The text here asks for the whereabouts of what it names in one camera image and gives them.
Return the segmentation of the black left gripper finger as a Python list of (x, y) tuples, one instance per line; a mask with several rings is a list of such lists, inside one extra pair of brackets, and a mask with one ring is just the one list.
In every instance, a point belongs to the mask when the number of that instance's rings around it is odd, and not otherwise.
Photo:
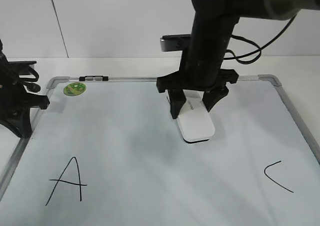
[(30, 108), (2, 113), (0, 124), (19, 138), (29, 138), (32, 135)]

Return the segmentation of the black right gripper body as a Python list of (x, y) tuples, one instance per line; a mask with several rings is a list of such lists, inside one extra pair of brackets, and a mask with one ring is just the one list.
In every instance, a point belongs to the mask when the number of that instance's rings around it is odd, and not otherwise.
[(238, 80), (238, 73), (234, 69), (219, 69), (215, 81), (208, 86), (197, 86), (187, 80), (182, 72), (176, 71), (166, 76), (156, 79), (156, 87), (159, 93), (166, 90), (192, 90), (192, 91), (212, 91), (223, 87), (227, 83), (235, 84)]

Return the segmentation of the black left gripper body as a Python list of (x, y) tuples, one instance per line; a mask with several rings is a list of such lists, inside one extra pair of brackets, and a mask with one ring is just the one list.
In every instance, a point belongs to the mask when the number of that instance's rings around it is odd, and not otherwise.
[(37, 61), (0, 61), (0, 114), (23, 108), (45, 110), (50, 102), (41, 90), (39, 74), (34, 69)]

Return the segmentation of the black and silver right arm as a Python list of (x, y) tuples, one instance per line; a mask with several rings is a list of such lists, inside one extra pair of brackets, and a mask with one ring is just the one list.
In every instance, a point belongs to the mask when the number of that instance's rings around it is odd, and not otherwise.
[(186, 90), (203, 92), (210, 111), (228, 95), (227, 83), (239, 76), (222, 69), (233, 30), (240, 18), (293, 20), (300, 10), (319, 10), (320, 0), (191, 0), (195, 11), (190, 34), (161, 37), (164, 52), (181, 52), (179, 69), (156, 81), (160, 93), (169, 96), (170, 113), (176, 119), (186, 102)]

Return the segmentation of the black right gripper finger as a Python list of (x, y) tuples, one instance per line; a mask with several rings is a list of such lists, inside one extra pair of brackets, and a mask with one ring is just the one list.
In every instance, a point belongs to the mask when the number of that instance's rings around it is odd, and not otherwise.
[(172, 119), (177, 119), (183, 105), (186, 103), (186, 96), (183, 90), (180, 89), (168, 90), (168, 96), (171, 117)]
[(218, 103), (221, 99), (226, 97), (229, 93), (227, 86), (215, 88), (209, 92), (204, 92), (202, 102), (208, 112)]

